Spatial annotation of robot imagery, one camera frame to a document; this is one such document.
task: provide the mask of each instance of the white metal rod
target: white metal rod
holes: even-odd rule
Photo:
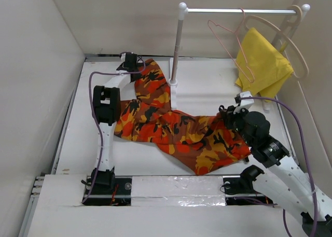
[[[187,9],[188,13],[233,13],[243,14],[241,9]],[[247,14],[296,15],[294,10],[244,10]]]
[[[171,83],[176,82],[175,78],[176,78],[176,70],[177,70],[177,62],[178,62],[178,50],[179,50],[180,42],[181,42],[182,25],[183,25],[183,20],[179,20],[177,23]]]

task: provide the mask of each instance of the yellow cloth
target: yellow cloth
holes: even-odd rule
[[[275,97],[285,80],[293,73],[290,62],[282,56],[255,28],[251,28],[244,36],[242,49],[248,61],[248,67],[254,74],[255,81],[246,67],[241,49],[237,56],[237,64],[245,72],[249,80],[239,70],[236,84],[242,91],[250,91],[252,95]]]

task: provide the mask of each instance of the camouflage pants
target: camouflage pants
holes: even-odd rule
[[[135,82],[135,91],[137,99],[121,102],[116,136],[156,143],[197,175],[250,154],[241,137],[225,128],[220,114],[193,117],[182,111],[171,111],[170,87],[154,60],[146,61],[145,70]]]

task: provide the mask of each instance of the white enclosure wall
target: white enclosure wall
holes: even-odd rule
[[[190,8],[285,9],[293,0],[54,0],[84,53],[114,54],[131,50],[140,54],[172,55],[178,4]],[[181,55],[227,58],[208,28],[208,19],[234,28],[242,16],[188,15],[183,26]],[[281,22],[282,17],[267,17]],[[232,53],[238,47],[223,30]]]
[[[300,4],[302,3],[310,4],[311,10],[294,35],[294,42],[308,63],[310,74],[301,82],[289,79],[283,86],[279,98],[291,106],[299,116],[305,131],[315,182],[331,197],[332,86],[329,83],[332,80],[332,18],[328,9],[330,0],[300,0]],[[292,60],[295,67],[298,67],[295,58]],[[285,117],[297,156],[304,167],[296,123],[289,114],[286,113]]]
[[[0,236],[17,236],[84,55],[52,0],[0,0]]]

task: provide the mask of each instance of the clothes hanger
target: clothes hanger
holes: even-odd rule
[[[208,27],[210,28],[210,30],[212,31],[212,33],[213,33],[213,35],[217,38],[217,40],[219,41],[219,43],[223,46],[223,48],[226,50],[226,52],[228,53],[228,55],[231,57],[231,59],[234,61],[234,64],[238,67],[238,69],[243,73],[243,75],[248,79],[248,81],[250,82],[250,83],[253,83],[254,81],[255,81],[255,76],[254,76],[254,74],[253,74],[253,72],[252,72],[252,70],[249,68],[249,66],[248,66],[248,61],[247,61],[247,58],[246,58],[246,56],[245,56],[245,54],[244,54],[244,52],[243,52],[243,49],[242,49],[242,46],[241,46],[241,43],[240,43],[240,40],[239,40],[239,36],[238,36],[238,32],[239,32],[239,29],[240,29],[240,27],[242,26],[242,24],[243,24],[243,22],[244,22],[244,19],[245,19],[245,13],[244,13],[244,10],[242,9],[242,8],[240,8],[241,10],[242,10],[242,12],[243,12],[243,18],[242,18],[242,21],[240,22],[240,24],[238,25],[238,27],[237,27],[237,29],[235,30],[235,31],[232,31],[232,30],[230,30],[230,29],[228,29],[228,28],[226,28],[226,27],[224,27],[224,26],[222,26],[222,25],[220,25],[220,24],[216,24],[214,21],[212,21],[212,20],[209,20],[208,22],[207,22],[207,25],[208,25]],[[238,41],[238,44],[239,44],[239,46],[240,46],[240,49],[241,49],[241,52],[242,52],[242,54],[243,54],[243,56],[244,56],[244,60],[245,60],[245,66],[246,66],[246,68],[250,71],[250,74],[251,74],[251,76],[252,76],[252,80],[250,80],[249,78],[248,78],[248,76],[246,75],[246,73],[242,70],[242,68],[237,64],[237,62],[236,62],[236,60],[232,57],[232,55],[229,53],[229,51],[226,49],[226,47],[224,46],[224,44],[222,43],[222,41],[220,40],[220,38],[217,36],[217,34],[214,32],[214,30],[211,28],[211,26],[210,26],[210,23],[213,23],[214,24],[214,26],[216,26],[216,27],[221,27],[222,29],[224,29],[224,30],[226,30],[226,31],[228,31],[228,32],[231,32],[231,33],[233,33],[234,35],[235,35],[235,37],[237,38],[237,41]]]
[[[295,22],[290,22],[290,21],[288,21],[287,24],[288,24],[288,25],[291,25],[291,26],[294,26],[294,25],[296,25],[296,24],[299,24],[299,19],[298,19],[298,18],[300,18],[300,17],[297,17],[297,20],[295,20]],[[285,33],[284,33],[281,29],[279,29],[279,28],[278,28],[277,26],[275,26],[273,23],[271,23],[270,21],[268,21],[268,20],[266,20],[266,19],[264,19],[264,18],[261,18],[261,17],[258,17],[258,16],[254,16],[254,15],[250,15],[250,16],[247,16],[247,17],[244,19],[244,22],[243,22],[243,23],[244,23],[244,27],[245,27],[245,29],[246,29],[247,31],[249,30],[249,28],[248,28],[248,26],[247,26],[247,22],[248,22],[249,19],[253,19],[253,20],[256,20],[256,21],[258,21],[258,22],[261,22],[261,23],[265,24],[266,26],[268,26],[269,28],[271,28],[273,31],[275,31],[275,32],[276,32],[281,38],[283,38],[283,40],[284,40],[285,42],[287,42],[288,45],[294,50],[296,56],[298,57],[298,60],[300,61],[300,63],[302,64],[303,69],[305,70],[305,74],[302,75],[302,76],[297,76],[296,73],[295,73],[295,71],[294,71],[293,75],[294,75],[298,80],[303,79],[303,78],[305,78],[305,77],[308,76],[308,74],[309,74],[309,68],[308,68],[308,65],[307,65],[307,63],[306,63],[306,61],[305,61],[305,59],[304,59],[302,53],[301,53],[300,50],[297,48],[297,46],[294,44],[294,42],[293,42],[293,41],[292,41],[287,35],[285,35]]]

